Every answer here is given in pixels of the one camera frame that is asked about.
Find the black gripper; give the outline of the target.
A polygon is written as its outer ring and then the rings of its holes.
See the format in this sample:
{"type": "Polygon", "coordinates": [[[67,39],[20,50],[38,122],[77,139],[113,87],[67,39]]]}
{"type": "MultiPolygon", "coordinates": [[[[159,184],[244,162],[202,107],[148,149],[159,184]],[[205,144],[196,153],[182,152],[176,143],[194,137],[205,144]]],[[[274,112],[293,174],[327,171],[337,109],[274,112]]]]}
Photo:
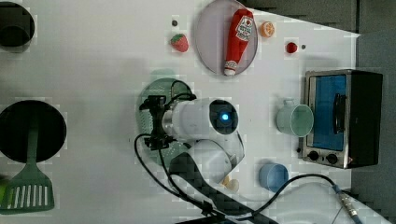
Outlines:
{"type": "Polygon", "coordinates": [[[149,95],[139,106],[140,110],[150,110],[152,116],[152,136],[144,138],[145,145],[151,150],[169,148],[170,144],[175,141],[173,137],[167,136],[163,129],[163,115],[166,112],[165,103],[165,95],[149,95]]]}

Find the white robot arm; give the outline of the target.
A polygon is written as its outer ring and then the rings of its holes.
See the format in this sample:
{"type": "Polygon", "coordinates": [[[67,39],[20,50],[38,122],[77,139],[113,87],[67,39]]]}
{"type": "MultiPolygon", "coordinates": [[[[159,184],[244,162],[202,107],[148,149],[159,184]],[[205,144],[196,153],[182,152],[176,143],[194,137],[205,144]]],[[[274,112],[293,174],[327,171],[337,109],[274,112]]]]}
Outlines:
{"type": "Polygon", "coordinates": [[[147,110],[152,119],[151,132],[140,135],[150,150],[160,153],[174,142],[189,146],[162,163],[178,198],[199,207],[204,218],[213,222],[278,224],[217,189],[245,157],[238,114],[231,103],[180,93],[171,99],[150,95],[139,109],[147,110]]]}

